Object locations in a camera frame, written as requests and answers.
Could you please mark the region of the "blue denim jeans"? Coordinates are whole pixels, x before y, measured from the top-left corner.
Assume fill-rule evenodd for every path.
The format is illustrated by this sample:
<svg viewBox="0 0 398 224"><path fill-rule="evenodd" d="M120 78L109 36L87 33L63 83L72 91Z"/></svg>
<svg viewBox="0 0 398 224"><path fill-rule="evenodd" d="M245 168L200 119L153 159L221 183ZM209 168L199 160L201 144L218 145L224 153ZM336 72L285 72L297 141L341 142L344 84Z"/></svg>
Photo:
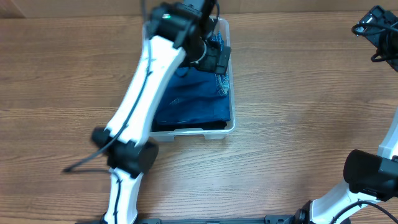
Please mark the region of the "blue denim jeans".
<svg viewBox="0 0 398 224"><path fill-rule="evenodd" d="M181 67L171 77L152 124L230 120L228 74L218 75Z"/></svg>

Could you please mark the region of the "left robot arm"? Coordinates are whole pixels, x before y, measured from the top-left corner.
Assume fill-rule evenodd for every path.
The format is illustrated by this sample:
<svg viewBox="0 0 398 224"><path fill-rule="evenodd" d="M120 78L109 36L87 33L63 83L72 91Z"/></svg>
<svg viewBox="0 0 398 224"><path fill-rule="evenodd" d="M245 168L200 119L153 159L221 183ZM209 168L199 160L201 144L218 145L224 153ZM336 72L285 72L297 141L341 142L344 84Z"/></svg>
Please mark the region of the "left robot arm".
<svg viewBox="0 0 398 224"><path fill-rule="evenodd" d="M163 2L142 28L139 64L111 120L95 128L93 142L107 155L111 178L108 209L100 223L135 223L141 180L159 152L150 128L166 87L179 66L225 75L230 47L212 39L217 1Z"/></svg>

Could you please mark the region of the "large black garment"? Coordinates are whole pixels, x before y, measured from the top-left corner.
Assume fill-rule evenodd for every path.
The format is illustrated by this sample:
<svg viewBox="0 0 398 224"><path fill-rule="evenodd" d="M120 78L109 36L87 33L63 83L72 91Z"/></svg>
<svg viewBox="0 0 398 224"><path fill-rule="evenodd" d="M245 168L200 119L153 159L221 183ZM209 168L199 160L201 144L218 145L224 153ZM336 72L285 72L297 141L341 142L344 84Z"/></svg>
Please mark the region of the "large black garment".
<svg viewBox="0 0 398 224"><path fill-rule="evenodd" d="M203 130L217 130L224 129L227 126L226 121L212 121L207 123L197 123L197 124L152 124L152 131L175 131L176 129L195 129L200 128Z"/></svg>

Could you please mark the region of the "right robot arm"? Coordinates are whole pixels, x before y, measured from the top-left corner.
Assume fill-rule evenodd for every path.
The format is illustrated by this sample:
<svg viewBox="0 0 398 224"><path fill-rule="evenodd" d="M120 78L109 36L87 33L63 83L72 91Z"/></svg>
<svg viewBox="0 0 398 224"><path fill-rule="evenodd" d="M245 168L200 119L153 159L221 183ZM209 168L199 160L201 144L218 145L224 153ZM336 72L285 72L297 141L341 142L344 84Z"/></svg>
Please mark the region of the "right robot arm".
<svg viewBox="0 0 398 224"><path fill-rule="evenodd" d="M397 69L397 16L374 6L352 28L376 48L372 62L386 62ZM349 223L350 216L366 206L397 197L397 118L376 154L353 150L343 169L343 180L324 196L307 202L287 223Z"/></svg>

